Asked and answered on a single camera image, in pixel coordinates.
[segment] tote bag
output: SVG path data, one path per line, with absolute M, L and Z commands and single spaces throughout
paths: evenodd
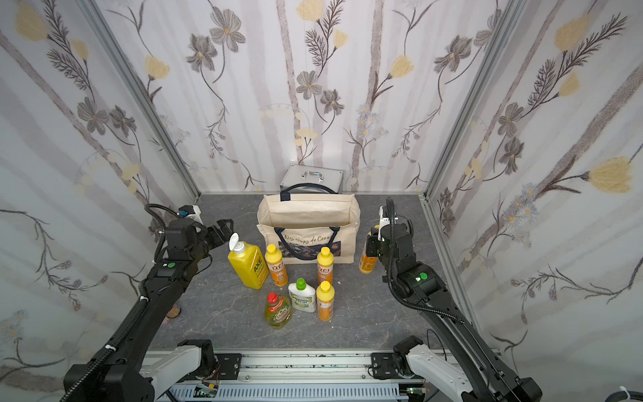
M 290 194 L 297 187 L 318 187 L 329 194 Z M 279 195 L 264 196 L 257 228 L 268 244 L 279 247 L 285 264 L 310 264 L 322 247 L 331 249 L 335 264 L 351 264 L 359 229 L 359 204 L 354 195 L 337 194 L 316 183 L 290 186 Z

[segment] floral wallpaper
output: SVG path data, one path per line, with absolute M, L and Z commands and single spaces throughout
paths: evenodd
M 426 188 L 506 0 L 97 3 L 202 191 L 382 192 Z
M 545 401 L 643 383 L 642 17 L 528 2 L 430 194 L 484 335 Z
M 0 393 L 58 400 L 136 300 L 143 205 L 192 197 L 74 2 L 0 10 Z

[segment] white bottle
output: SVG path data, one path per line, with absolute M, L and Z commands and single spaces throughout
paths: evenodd
M 314 313 L 317 310 L 315 288 L 308 285 L 304 279 L 299 278 L 296 283 L 288 285 L 288 293 L 293 301 L 293 308 L 308 313 Z

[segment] cable tie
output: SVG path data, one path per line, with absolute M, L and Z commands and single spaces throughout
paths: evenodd
M 620 389 L 621 391 L 625 392 L 625 393 L 628 395 L 628 398 L 627 398 L 627 399 L 622 399 L 623 401 L 629 401 L 629 400 L 631 400 L 631 399 L 632 399 L 632 396 L 629 394 L 628 390 L 626 390 L 626 389 L 625 389 L 625 387 L 623 387 L 623 386 L 621 385 L 621 386 L 619 387 L 619 389 Z

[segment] black bag handle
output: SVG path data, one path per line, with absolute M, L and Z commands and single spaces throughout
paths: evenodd
M 304 257 L 303 255 L 300 255 L 298 252 L 294 251 L 293 248 L 290 247 L 290 244 L 288 244 L 284 239 L 284 235 L 282 234 L 282 232 L 284 231 L 284 228 L 274 228 L 274 229 L 275 229 L 275 233 L 277 233 L 277 235 L 279 236 L 279 240 L 282 241 L 282 244 L 284 245 L 286 250 L 288 250 L 288 252 L 293 257 L 296 257 L 296 258 L 298 258 L 300 260 L 306 260 L 306 261 L 312 261 L 312 260 L 317 259 L 317 256 Z M 332 242 L 335 240 L 335 236 L 337 236 L 337 233 L 340 232 L 340 227 L 339 226 L 329 226 L 329 229 L 332 230 L 332 236 L 331 236 L 331 239 L 328 240 L 328 243 L 326 244 L 325 247 L 331 248 Z
M 329 194 L 337 194 L 335 191 L 333 191 L 330 188 L 328 188 L 326 186 L 323 186 L 321 184 L 317 184 L 317 183 L 299 183 L 299 184 L 295 184 L 295 185 L 292 185 L 292 186 L 290 186 L 288 188 L 285 188 L 285 189 L 281 190 L 281 192 L 279 193 L 281 195 L 281 201 L 290 201 L 290 193 L 289 193 L 289 191 L 292 190 L 293 188 L 297 188 L 297 187 L 316 187 L 316 188 L 320 188 L 320 189 L 328 192 Z

